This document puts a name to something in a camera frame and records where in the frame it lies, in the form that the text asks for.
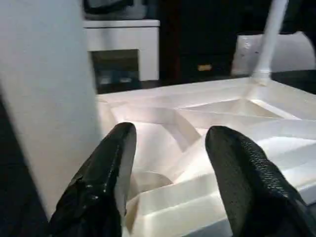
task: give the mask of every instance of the white pillar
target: white pillar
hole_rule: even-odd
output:
[[[48,216],[101,138],[80,14],[77,0],[0,3],[1,93]]]
[[[159,80],[159,27],[139,30],[139,80]]]
[[[288,0],[273,0],[262,38],[261,52],[252,79],[266,85],[271,79],[271,61],[282,27]]]

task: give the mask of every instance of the black textured rubber pad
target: black textured rubber pad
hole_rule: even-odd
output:
[[[235,237],[316,236],[300,194],[255,142],[213,126],[205,146]]]
[[[52,237],[121,237],[136,129],[120,123],[101,141],[57,203]]]

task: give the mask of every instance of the white wall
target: white wall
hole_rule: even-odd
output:
[[[100,141],[77,0],[0,3],[0,86],[48,215]]]
[[[239,36],[234,55],[233,75],[251,74],[257,64],[262,35]],[[314,49],[308,38],[297,32],[279,35],[272,58],[272,72],[313,70],[316,68]]]

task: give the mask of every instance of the white plastic surface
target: white plastic surface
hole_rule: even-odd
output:
[[[126,226],[131,237],[232,235],[205,134],[226,125],[257,142],[307,203],[316,201],[316,97],[249,78],[99,95],[106,134],[130,121],[137,150]]]
[[[76,1],[0,2],[1,96],[48,217],[101,140],[81,26]]]

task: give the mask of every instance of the orange label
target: orange label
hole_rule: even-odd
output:
[[[197,69],[202,72],[202,71],[211,71],[212,70],[212,65],[210,64],[205,64],[205,65],[198,65]]]

